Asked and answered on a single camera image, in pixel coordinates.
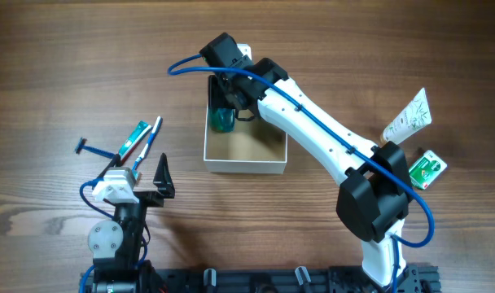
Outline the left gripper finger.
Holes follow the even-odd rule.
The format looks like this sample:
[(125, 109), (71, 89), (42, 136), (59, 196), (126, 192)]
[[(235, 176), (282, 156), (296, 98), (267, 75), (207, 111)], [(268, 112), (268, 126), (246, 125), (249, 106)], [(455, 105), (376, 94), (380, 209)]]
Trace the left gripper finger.
[(96, 177), (97, 179), (100, 179), (100, 178), (103, 178), (104, 175), (106, 174), (106, 172), (110, 169), (110, 168), (114, 168), (116, 166), (118, 166), (120, 163), (120, 155), (119, 154), (115, 154), (110, 162), (108, 163), (108, 165), (103, 169), (103, 171)]
[(175, 187), (169, 172), (168, 159), (165, 153), (162, 153), (160, 156), (153, 178), (153, 184), (165, 199), (173, 199), (175, 197)]

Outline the white lotion tube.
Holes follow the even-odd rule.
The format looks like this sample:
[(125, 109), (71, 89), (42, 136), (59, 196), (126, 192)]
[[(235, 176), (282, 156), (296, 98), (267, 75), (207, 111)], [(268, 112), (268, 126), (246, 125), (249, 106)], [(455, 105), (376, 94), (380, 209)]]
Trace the white lotion tube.
[(414, 135), (432, 122), (426, 90), (422, 88), (409, 104), (384, 129), (382, 142), (397, 145)]

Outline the toothpaste tube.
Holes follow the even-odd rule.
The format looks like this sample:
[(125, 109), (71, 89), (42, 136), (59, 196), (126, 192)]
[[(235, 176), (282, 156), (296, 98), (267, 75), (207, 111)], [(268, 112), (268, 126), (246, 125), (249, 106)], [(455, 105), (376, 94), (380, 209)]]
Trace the toothpaste tube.
[(125, 139), (125, 142), (121, 145), (118, 154), (120, 156), (120, 164), (123, 164), (129, 154), (135, 149), (135, 147), (143, 140), (143, 138), (151, 131), (152, 126), (147, 122), (140, 120), (132, 131), (132, 133)]

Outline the green soap bar pack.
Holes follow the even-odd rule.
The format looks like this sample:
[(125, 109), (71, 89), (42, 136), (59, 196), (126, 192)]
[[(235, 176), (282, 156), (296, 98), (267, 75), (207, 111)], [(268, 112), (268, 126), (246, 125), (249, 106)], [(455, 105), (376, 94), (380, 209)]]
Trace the green soap bar pack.
[(448, 165), (434, 151), (423, 151), (409, 168), (411, 183), (420, 190), (426, 190)]

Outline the blue disposable razor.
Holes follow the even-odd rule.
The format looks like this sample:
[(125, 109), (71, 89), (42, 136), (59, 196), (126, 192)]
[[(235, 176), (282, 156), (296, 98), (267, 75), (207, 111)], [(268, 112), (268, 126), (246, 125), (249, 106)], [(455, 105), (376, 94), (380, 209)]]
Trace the blue disposable razor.
[(96, 147), (93, 147), (93, 146), (87, 146), (85, 144), (85, 142), (86, 142), (85, 138), (80, 138), (79, 142), (77, 143), (77, 145), (74, 148), (74, 152), (76, 154), (80, 154), (82, 150), (86, 150), (88, 152), (94, 153), (96, 155), (101, 155), (101, 156), (106, 157), (108, 159), (112, 159), (114, 157), (113, 153), (99, 149), (99, 148), (96, 148)]

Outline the blue white toothbrush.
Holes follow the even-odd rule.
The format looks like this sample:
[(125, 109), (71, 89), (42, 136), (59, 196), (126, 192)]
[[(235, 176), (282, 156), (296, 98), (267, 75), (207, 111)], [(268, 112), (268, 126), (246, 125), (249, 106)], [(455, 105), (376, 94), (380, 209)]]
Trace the blue white toothbrush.
[(147, 143), (145, 147), (142, 149), (141, 153), (139, 154), (138, 158), (134, 161), (134, 165), (132, 169), (136, 171), (138, 169), (138, 166), (141, 164), (141, 162), (147, 157), (147, 154), (151, 148), (151, 144), (156, 138), (156, 135), (159, 133), (160, 127), (162, 125), (163, 118), (161, 116), (158, 116), (156, 118), (156, 122), (151, 130), (150, 136), (147, 140)]

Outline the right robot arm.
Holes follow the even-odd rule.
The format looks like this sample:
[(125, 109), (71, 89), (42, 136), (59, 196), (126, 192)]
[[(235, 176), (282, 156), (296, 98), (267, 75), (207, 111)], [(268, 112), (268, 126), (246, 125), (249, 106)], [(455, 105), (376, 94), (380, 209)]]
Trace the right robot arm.
[(228, 33), (199, 52), (221, 98), (235, 110), (283, 130), (309, 152), (339, 187), (336, 213), (361, 240), (364, 273), (395, 291), (405, 267), (399, 248), (413, 197), (404, 152), (393, 143), (377, 146), (342, 126), (300, 89), (272, 59), (253, 62)]

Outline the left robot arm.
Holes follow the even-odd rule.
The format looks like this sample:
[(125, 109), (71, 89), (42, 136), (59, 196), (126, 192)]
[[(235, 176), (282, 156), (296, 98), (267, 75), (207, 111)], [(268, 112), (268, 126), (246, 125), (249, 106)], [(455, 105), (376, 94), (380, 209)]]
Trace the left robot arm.
[(80, 280), (79, 292), (166, 292), (167, 283), (146, 259), (149, 232), (148, 208), (162, 208), (175, 196), (167, 155), (160, 156), (153, 179), (155, 190), (135, 191), (137, 177), (117, 164), (108, 166), (80, 187), (81, 199), (107, 217), (94, 225), (88, 236), (93, 264)]

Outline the blue mouthwash bottle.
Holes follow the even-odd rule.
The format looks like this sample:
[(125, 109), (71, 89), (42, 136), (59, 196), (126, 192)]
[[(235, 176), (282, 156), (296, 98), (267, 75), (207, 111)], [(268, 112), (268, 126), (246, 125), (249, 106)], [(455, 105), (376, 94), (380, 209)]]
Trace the blue mouthwash bottle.
[(216, 133), (230, 133), (234, 130), (235, 112), (229, 108), (210, 108), (208, 122)]

